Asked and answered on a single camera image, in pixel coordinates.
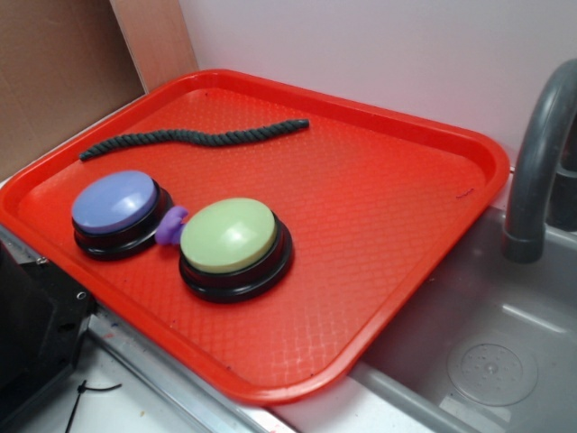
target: black rope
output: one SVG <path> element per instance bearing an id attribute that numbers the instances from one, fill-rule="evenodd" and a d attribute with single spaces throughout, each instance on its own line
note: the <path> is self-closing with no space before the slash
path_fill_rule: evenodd
<path id="1" fill-rule="evenodd" d="M 74 421 L 74 417 L 76 416 L 76 409 L 78 408 L 78 402 L 80 401 L 80 397 L 86 391 L 98 391 L 98 392 L 107 392 L 112 390 L 117 390 L 123 386 L 121 383 L 118 383 L 115 386 L 111 386 L 110 388 L 89 388 L 87 387 L 87 381 L 83 381 L 80 386 L 78 386 L 78 396 L 76 398 L 76 402 L 74 403 L 74 408 L 72 409 L 72 413 L 70 414 L 69 423 L 66 426 L 66 432 L 69 433 L 70 429 L 72 428 L 72 421 Z"/>
<path id="2" fill-rule="evenodd" d="M 183 142 L 199 144 L 201 146 L 220 147 L 242 143 L 263 142 L 279 135 L 290 134 L 300 129 L 308 128 L 308 125 L 308 119 L 294 119 L 260 128 L 247 129 L 245 131 L 230 131 L 224 134 L 205 134 L 188 129 L 161 129 L 143 134 L 118 135 L 95 144 L 87 151 L 82 152 L 80 154 L 80 160 L 87 161 L 110 151 L 143 144 Z"/>

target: stainless steel sink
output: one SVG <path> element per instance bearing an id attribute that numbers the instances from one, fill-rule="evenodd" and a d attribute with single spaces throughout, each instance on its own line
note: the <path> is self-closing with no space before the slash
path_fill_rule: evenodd
<path id="1" fill-rule="evenodd" d="M 547 228 L 539 262 L 511 263 L 503 218 L 485 212 L 352 377 L 438 431 L 575 431 L 576 236 Z"/>

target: cardboard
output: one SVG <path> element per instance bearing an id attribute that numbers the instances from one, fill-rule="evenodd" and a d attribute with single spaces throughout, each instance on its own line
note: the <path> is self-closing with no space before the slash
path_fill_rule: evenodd
<path id="1" fill-rule="evenodd" d="M 0 180 L 142 93 L 109 2 L 0 0 Z"/>
<path id="2" fill-rule="evenodd" d="M 198 70 L 179 0 L 110 0 L 147 92 Z"/>

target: plastic tray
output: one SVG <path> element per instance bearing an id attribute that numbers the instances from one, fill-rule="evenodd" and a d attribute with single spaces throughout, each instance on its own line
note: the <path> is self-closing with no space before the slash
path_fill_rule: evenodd
<path id="1" fill-rule="evenodd" d="M 207 149 L 143 146 L 81 162 L 110 136 L 190 128 L 222 133 L 308 118 L 269 142 Z M 287 225 L 295 261 L 264 295 L 233 305 L 195 297 L 176 247 L 114 263 L 73 241 L 71 205 L 118 170 L 150 174 L 196 212 L 256 198 Z M 158 345 L 241 401 L 294 401 L 348 371 L 508 177 L 487 137 L 224 70 L 170 82 L 16 175 L 0 222 Z"/>

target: drain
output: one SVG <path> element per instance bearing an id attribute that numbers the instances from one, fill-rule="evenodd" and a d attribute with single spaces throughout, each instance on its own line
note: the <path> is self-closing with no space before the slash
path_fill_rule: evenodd
<path id="1" fill-rule="evenodd" d="M 533 356 L 495 338 L 477 336 L 461 342 L 449 354 L 447 367 L 460 393 L 487 406 L 517 403 L 537 382 Z"/>

